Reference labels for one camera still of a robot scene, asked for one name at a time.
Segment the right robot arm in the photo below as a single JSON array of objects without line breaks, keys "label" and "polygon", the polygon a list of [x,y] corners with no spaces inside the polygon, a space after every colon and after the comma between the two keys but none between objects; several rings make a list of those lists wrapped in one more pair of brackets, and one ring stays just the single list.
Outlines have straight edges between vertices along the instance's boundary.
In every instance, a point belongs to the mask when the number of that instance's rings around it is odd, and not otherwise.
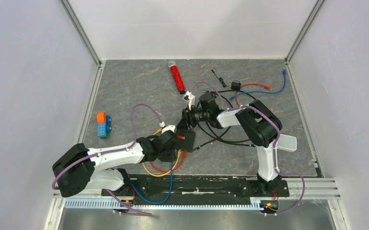
[{"label": "right robot arm", "polygon": [[186,129],[196,127],[199,122],[206,122],[217,129],[241,126],[248,139],[257,148],[258,190],[265,196],[271,195],[281,181],[276,159],[276,144],[280,138],[282,123],[258,99],[248,105],[221,109],[215,98],[211,93],[203,94],[199,97],[201,107],[198,108],[195,105],[196,97],[191,92],[185,92],[182,99],[188,106],[182,111],[179,125]]}]

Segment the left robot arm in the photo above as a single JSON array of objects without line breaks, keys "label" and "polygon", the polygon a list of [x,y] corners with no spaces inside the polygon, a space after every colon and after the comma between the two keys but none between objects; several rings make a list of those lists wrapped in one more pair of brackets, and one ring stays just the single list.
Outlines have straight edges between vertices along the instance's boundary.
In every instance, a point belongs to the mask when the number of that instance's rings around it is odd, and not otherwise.
[{"label": "left robot arm", "polygon": [[127,172],[118,167],[166,160],[178,150],[179,141],[177,134],[168,130],[102,149],[75,144],[53,164],[52,188],[60,191],[62,197],[75,196],[87,189],[108,189],[125,196],[132,184]]}]

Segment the black network switch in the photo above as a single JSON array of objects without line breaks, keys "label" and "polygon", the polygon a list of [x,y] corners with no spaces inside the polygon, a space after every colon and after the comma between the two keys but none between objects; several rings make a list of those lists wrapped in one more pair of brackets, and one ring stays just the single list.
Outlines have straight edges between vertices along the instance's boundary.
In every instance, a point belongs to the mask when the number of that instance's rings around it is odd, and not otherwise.
[{"label": "black network switch", "polygon": [[177,130],[176,135],[179,138],[176,149],[185,150],[187,152],[194,151],[196,132],[190,130]]}]

